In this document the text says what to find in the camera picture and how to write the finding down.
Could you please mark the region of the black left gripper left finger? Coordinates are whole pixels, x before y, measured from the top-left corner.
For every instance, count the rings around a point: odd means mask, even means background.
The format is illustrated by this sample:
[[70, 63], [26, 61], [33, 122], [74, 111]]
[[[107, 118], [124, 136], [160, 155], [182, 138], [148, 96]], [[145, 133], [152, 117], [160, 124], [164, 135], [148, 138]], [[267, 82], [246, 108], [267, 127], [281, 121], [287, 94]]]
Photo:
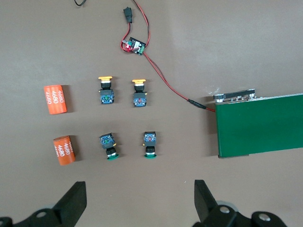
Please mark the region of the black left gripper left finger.
[[73, 227], [87, 206], [86, 183], [76, 182], [50, 209], [35, 211], [25, 220], [13, 223], [10, 217], [1, 217], [2, 227]]

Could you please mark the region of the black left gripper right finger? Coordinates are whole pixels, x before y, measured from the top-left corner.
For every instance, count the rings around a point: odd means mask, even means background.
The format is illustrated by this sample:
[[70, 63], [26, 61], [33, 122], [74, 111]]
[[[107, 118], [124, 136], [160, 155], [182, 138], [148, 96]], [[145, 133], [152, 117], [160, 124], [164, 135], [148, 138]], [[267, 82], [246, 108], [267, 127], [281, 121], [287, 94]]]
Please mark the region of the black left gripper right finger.
[[228, 205], [219, 205], [204, 180], [195, 180], [194, 202], [200, 221], [195, 227], [285, 227], [277, 215], [256, 211], [245, 217]]

